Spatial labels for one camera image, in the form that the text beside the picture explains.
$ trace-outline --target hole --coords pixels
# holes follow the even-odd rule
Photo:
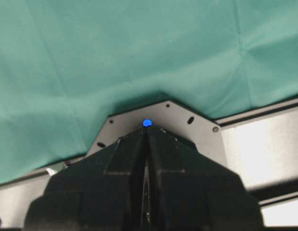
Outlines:
[[[187,123],[188,123],[188,124],[191,124],[193,121],[194,121],[194,117],[192,116],[192,117],[190,117],[190,118],[188,119]]]
[[[98,142],[97,143],[97,146],[99,146],[100,148],[104,148],[106,147],[106,145],[104,143],[101,143],[101,142]]]

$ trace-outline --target screw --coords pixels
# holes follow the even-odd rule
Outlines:
[[[220,129],[218,127],[213,128],[213,132],[218,132]]]

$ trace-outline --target teal cloth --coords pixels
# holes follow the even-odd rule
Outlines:
[[[211,118],[298,94],[298,0],[0,0],[0,183],[168,98]]]

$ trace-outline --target mounting plate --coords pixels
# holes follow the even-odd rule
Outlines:
[[[199,153],[227,166],[220,126],[172,101],[108,117],[87,156],[135,131],[145,119],[150,119],[154,126],[193,142]]]

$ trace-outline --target blue led light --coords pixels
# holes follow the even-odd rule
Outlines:
[[[149,127],[149,126],[152,126],[152,121],[150,119],[145,119],[143,121],[143,126],[146,128],[146,127]]]

